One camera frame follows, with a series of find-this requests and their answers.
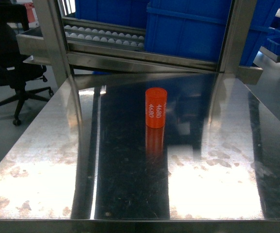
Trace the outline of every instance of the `stainless steel tabletop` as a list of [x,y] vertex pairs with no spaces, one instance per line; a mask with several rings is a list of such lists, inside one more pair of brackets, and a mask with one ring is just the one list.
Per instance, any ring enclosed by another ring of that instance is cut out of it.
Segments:
[[[75,81],[0,163],[0,232],[280,232],[280,121],[237,78]],[[168,92],[161,129],[145,126],[156,86]]]

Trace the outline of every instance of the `chair caster base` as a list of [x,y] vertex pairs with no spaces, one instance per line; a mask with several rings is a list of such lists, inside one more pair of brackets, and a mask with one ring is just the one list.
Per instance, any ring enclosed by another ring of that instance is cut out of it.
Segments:
[[21,125],[21,120],[19,120],[19,119],[14,119],[14,120],[13,120],[13,124],[16,125],[16,126],[19,126],[19,125]]
[[49,90],[49,95],[52,97],[53,96],[53,90]]

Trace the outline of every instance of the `dirty smudge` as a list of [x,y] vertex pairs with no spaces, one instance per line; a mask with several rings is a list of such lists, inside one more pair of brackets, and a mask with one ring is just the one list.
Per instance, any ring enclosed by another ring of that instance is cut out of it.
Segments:
[[29,175],[29,173],[27,172],[27,170],[23,170],[22,172],[20,172],[21,168],[19,166],[14,167],[11,171],[10,174],[12,175],[12,177],[17,178],[17,177],[27,177]]
[[201,165],[201,169],[204,171],[208,171],[208,168],[206,168],[204,165]]
[[211,159],[211,160],[207,160],[207,164],[210,166],[214,166],[217,164],[220,164],[224,167],[231,167],[231,165],[229,163],[227,163],[226,161],[222,160],[222,159]]
[[223,158],[223,159],[230,159],[231,157],[223,152],[219,152],[219,151],[209,151],[208,155],[210,155],[211,157],[219,157],[219,158]]
[[65,207],[62,211],[63,216],[68,216],[71,213],[70,208]]
[[235,147],[234,145],[231,145],[231,144],[226,143],[226,142],[224,142],[224,143],[222,144],[222,147],[224,147],[224,148],[226,148],[226,149],[230,149],[230,150],[232,150],[232,151],[234,151],[234,152],[236,152],[236,153],[239,153],[239,154],[242,152],[240,149],[238,149],[238,148]]
[[181,163],[181,161],[179,160],[177,155],[172,155],[171,158],[174,160],[174,162],[178,165],[178,166],[184,166],[184,164]]
[[9,199],[0,197],[0,209],[5,208],[9,204]]

